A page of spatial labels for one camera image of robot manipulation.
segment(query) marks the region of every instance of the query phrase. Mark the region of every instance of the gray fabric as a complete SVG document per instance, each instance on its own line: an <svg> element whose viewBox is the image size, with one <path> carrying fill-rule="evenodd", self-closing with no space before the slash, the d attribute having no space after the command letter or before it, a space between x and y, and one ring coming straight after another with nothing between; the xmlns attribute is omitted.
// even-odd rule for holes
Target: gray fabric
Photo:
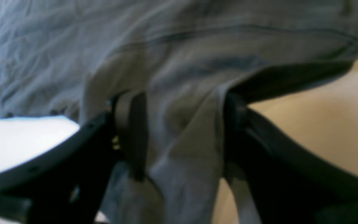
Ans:
<svg viewBox="0 0 358 224"><path fill-rule="evenodd" d="M144 89L149 178L125 181L120 223L210 223L227 90L264 69L357 57L358 0L0 1L0 118L84 124Z"/></svg>

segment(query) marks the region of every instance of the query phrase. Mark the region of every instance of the wrinkled fabric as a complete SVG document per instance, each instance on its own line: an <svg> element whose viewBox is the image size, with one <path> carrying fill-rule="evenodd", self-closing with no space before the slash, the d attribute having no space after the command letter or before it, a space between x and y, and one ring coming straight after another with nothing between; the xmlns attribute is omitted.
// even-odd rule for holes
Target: wrinkled fabric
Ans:
<svg viewBox="0 0 358 224"><path fill-rule="evenodd" d="M148 179L119 182L119 212L104 212L210 223L226 92L258 101L300 91L357 58L358 0L0 1L0 118L84 124L116 93L145 90Z"/></svg>

